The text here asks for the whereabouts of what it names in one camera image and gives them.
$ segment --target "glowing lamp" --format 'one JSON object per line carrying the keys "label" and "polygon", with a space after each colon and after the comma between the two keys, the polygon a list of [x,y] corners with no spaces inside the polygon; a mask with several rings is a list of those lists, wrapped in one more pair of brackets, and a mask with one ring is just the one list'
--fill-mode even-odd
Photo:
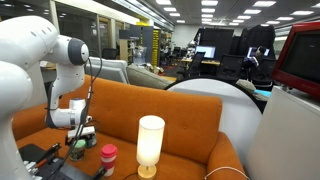
{"label": "glowing lamp", "polygon": [[158,116],[144,116],[139,121],[137,161],[139,179],[150,180],[156,176],[160,158],[165,122]]}

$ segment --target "orange sofa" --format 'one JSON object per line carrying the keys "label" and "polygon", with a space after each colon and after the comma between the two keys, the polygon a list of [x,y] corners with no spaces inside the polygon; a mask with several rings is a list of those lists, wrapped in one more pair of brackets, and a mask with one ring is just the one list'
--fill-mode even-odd
{"label": "orange sofa", "polygon": [[[60,108],[67,108],[71,98],[86,98],[89,77],[78,90],[62,96]],[[136,143],[139,119],[157,115],[166,122],[162,152],[156,179],[203,179],[221,166],[234,167],[242,172],[241,163],[228,139],[218,131],[222,102],[217,97],[182,94],[127,85],[97,78],[93,86],[89,115],[96,124],[97,144],[86,149],[85,157],[67,163],[93,175],[100,167],[100,150],[106,144],[118,148],[114,174],[105,179],[138,179]],[[55,142],[63,146],[59,154],[68,150],[64,145],[66,130],[46,128],[46,105],[17,112],[13,132],[18,147],[33,143],[48,149]],[[245,179],[229,169],[219,170],[208,179]]]}

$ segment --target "office room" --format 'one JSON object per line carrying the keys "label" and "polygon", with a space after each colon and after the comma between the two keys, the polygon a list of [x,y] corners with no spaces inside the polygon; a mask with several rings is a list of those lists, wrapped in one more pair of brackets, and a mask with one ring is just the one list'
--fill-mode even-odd
{"label": "office room", "polygon": [[0,179],[320,179],[320,1],[0,0]]}

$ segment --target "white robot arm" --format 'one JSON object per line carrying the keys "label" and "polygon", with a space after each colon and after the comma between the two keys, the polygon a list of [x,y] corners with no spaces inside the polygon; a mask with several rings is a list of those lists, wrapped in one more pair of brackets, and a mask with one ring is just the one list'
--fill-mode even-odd
{"label": "white robot arm", "polygon": [[84,83],[89,50],[81,40],[59,35],[46,19],[24,16],[0,22],[0,179],[32,179],[12,133],[13,114],[28,103],[33,83],[26,73],[40,60],[57,63],[57,79],[48,95],[46,123],[51,128],[80,124],[83,102],[59,109],[59,96]]}

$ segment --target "person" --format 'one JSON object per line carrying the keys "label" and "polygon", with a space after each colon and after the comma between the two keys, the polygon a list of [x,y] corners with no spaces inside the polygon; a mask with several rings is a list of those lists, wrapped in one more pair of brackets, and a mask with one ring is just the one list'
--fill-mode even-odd
{"label": "person", "polygon": [[258,47],[257,51],[255,52],[254,56],[248,57],[243,62],[244,69],[250,69],[252,67],[258,67],[261,63],[262,59],[265,57],[264,53],[266,52],[267,48],[260,46]]}

